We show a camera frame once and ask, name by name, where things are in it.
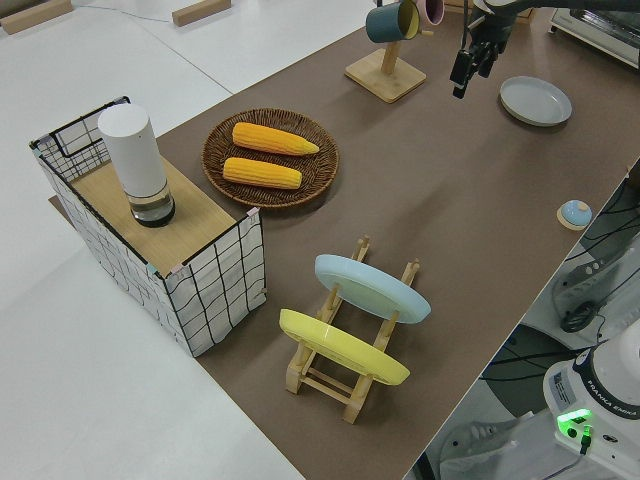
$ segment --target wire mesh basket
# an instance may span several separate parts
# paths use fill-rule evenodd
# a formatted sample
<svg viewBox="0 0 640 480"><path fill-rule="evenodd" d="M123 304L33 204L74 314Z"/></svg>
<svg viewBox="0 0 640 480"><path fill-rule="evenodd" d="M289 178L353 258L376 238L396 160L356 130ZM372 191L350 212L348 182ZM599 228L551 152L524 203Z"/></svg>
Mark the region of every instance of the wire mesh basket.
<svg viewBox="0 0 640 480"><path fill-rule="evenodd" d="M120 97L30 143L69 220L115 282L192 356L225 336L266 301L260 211L253 209L161 274L74 188L74 181L110 162L98 117L129 103Z"/></svg>

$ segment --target corn cob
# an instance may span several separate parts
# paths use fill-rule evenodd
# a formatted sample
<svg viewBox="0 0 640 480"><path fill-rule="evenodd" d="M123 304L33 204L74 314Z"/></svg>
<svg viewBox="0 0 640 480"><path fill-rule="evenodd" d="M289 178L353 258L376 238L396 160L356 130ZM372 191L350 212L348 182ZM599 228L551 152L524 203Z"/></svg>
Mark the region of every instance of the corn cob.
<svg viewBox="0 0 640 480"><path fill-rule="evenodd" d="M308 155L320 150L299 135L247 122L233 126L233 143L239 147L284 155Z"/></svg>
<svg viewBox="0 0 640 480"><path fill-rule="evenodd" d="M235 183L294 190L300 188L302 172L269 162L230 157L224 162L222 177Z"/></svg>

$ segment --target green led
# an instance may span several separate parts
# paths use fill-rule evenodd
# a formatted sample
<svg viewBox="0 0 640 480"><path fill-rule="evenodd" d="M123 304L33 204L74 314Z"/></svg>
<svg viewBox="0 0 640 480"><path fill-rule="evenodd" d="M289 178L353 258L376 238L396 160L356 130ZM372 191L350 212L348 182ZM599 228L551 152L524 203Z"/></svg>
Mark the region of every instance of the green led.
<svg viewBox="0 0 640 480"><path fill-rule="evenodd" d="M574 410L573 412L563 413L558 416L558 428L564 434L569 436L567 431L569 428L575 426L575 424L582 423L586 418L591 416L591 410L586 408L581 408L579 410ZM584 428L584 434L590 435L590 429L588 426Z"/></svg>

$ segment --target round wicker tray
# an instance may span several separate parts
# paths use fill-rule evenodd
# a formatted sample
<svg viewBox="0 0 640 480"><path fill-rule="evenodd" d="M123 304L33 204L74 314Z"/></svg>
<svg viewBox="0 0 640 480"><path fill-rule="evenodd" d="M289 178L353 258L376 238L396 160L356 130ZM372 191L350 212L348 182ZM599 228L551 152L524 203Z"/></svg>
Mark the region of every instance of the round wicker tray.
<svg viewBox="0 0 640 480"><path fill-rule="evenodd" d="M236 122L250 122L300 135L320 147L313 155L301 157L259 152L233 144ZM229 157L284 165L302 172L302 184L295 190L256 187L228 182L222 178L224 162ZM209 134L202 150L204 173L223 194L246 205L283 208L300 205L327 189L338 171L338 148L331 136L316 122L299 113L274 108L241 112L227 118Z"/></svg>

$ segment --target pink mug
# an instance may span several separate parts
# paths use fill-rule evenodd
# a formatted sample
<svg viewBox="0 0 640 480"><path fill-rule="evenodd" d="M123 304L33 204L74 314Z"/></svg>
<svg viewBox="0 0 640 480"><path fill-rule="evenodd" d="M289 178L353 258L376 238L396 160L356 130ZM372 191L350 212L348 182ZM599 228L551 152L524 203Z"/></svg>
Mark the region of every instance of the pink mug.
<svg viewBox="0 0 640 480"><path fill-rule="evenodd" d="M416 0L420 13L420 28L438 25L444 17L444 0Z"/></svg>

